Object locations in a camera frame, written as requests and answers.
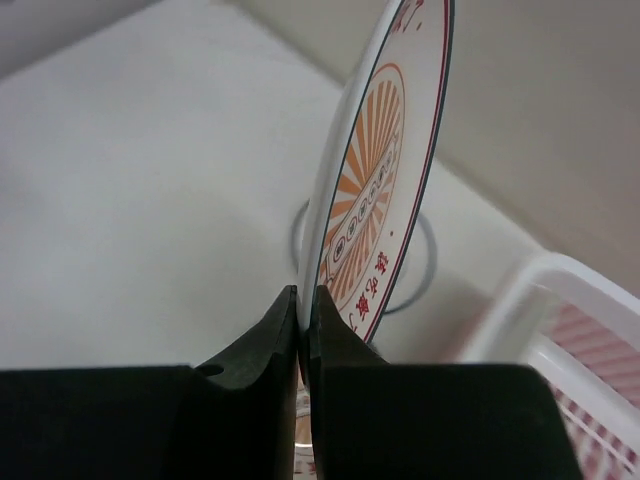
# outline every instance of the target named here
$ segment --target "metal ring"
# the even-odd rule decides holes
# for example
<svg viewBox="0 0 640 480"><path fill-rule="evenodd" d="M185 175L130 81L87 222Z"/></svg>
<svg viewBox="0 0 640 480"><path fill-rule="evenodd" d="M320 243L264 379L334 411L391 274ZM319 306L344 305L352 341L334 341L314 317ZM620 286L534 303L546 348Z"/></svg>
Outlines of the metal ring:
<svg viewBox="0 0 640 480"><path fill-rule="evenodd" d="M298 272L298 267L300 265L300 251L297 248L297 232L300 230L302 220L304 219L304 214L309 208L309 200L307 200L302 207L298 209L295 216L293 217L293 223L291 225L291 230L289 232L289 259L291 261L291 266L293 267L294 272ZM415 291L400 305L386 309L383 315L393 315L394 313L399 313L402 310L409 308L413 305L422 295L426 293L426 291L431 286L431 282L433 282L433 278L436 274L437 268L437 258L438 258L438 246L436 244L436 237L433 233L433 228L431 227L431 223L427 219L426 216L422 214L422 212L418 213L418 225L424 233L425 239L427 241L427 268L424 271L424 275L422 276L422 280L418 284Z"/></svg>

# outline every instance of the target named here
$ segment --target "white plastic basket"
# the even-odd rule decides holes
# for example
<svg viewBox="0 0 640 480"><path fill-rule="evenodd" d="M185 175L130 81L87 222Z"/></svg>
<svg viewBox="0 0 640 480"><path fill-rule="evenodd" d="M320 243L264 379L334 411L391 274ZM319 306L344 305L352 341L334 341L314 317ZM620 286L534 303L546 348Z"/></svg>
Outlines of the white plastic basket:
<svg viewBox="0 0 640 480"><path fill-rule="evenodd" d="M586 479L640 478L640 300L553 253L519 270L458 344L550 383Z"/></svg>

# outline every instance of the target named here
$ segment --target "white plate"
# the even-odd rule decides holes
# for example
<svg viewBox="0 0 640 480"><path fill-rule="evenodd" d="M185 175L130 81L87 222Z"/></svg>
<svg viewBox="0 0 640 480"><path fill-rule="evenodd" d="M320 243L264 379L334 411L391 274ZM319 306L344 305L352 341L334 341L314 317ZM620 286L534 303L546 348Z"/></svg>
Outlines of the white plate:
<svg viewBox="0 0 640 480"><path fill-rule="evenodd" d="M433 158L453 31L452 0L392 0L335 113L298 271L308 329L317 285L365 341L393 289Z"/></svg>

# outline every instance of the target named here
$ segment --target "orange sunburst design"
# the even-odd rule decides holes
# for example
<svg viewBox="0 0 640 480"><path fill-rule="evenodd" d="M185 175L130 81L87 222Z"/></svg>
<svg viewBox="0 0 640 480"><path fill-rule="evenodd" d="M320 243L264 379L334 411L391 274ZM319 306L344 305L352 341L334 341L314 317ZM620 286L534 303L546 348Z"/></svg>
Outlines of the orange sunburst design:
<svg viewBox="0 0 640 480"><path fill-rule="evenodd" d="M342 310L369 268L393 198L404 129L395 64L373 75L356 118L329 213L320 277Z"/></svg>
<svg viewBox="0 0 640 480"><path fill-rule="evenodd" d="M340 181L338 182L338 190L340 192L350 193L351 195L358 196L358 194L362 191L362 188L358 187L348 177L342 176L340 177Z"/></svg>
<svg viewBox="0 0 640 480"><path fill-rule="evenodd" d="M329 218L337 217L338 215L348 211L353 205L354 201L355 200L344 200L342 202L334 203L333 207L331 208L331 215L329 216Z"/></svg>

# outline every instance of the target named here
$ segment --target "white wall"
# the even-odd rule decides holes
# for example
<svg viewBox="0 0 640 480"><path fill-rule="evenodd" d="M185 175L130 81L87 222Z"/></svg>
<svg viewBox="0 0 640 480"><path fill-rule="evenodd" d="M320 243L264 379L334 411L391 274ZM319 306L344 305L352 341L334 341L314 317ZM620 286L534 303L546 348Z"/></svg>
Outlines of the white wall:
<svg viewBox="0 0 640 480"><path fill-rule="evenodd" d="M0 78L155 0L0 0Z"/></svg>
<svg viewBox="0 0 640 480"><path fill-rule="evenodd" d="M238 0L344 81L385 0ZM640 295L640 3L457 0L438 144L550 248Z"/></svg>

